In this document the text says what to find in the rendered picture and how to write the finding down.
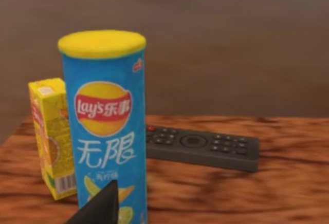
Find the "red power button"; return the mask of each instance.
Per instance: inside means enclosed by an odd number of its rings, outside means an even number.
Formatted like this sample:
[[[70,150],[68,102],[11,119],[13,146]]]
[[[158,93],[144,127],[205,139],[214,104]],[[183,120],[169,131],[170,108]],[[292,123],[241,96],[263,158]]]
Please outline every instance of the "red power button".
[[[154,126],[148,126],[148,130],[153,132],[153,131],[155,131],[155,127]]]

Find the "black pointed object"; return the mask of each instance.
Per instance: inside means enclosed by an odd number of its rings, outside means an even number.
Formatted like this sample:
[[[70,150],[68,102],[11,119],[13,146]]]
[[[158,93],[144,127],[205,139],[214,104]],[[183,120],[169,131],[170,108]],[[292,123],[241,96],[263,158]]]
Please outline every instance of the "black pointed object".
[[[66,224],[117,224],[119,215],[118,182],[112,180]]]

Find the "juice box top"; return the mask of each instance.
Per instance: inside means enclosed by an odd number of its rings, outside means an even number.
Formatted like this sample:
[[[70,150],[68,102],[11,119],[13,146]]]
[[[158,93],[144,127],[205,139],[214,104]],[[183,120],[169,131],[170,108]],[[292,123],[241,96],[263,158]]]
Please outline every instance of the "juice box top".
[[[146,39],[139,33],[121,30],[81,31],[59,39],[61,53],[82,60],[108,60],[143,50]]]
[[[65,82],[60,78],[30,82],[28,86],[40,99],[65,94]]]

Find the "juice box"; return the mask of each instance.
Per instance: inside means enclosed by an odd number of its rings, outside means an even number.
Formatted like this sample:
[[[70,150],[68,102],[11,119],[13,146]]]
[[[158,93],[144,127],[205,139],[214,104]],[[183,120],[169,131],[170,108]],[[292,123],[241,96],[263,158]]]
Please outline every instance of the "juice box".
[[[76,193],[65,84],[60,78],[28,84],[42,178],[55,200]]]
[[[83,31],[58,42],[79,207],[117,180],[119,224],[146,224],[145,38]]]

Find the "plastic lid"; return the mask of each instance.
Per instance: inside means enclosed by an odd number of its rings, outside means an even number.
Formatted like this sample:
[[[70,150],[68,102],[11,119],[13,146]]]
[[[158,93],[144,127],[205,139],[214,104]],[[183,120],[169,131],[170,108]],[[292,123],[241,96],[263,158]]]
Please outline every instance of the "plastic lid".
[[[120,30],[81,31],[59,39],[58,49],[65,55],[80,59],[110,59],[143,50],[142,35]]]

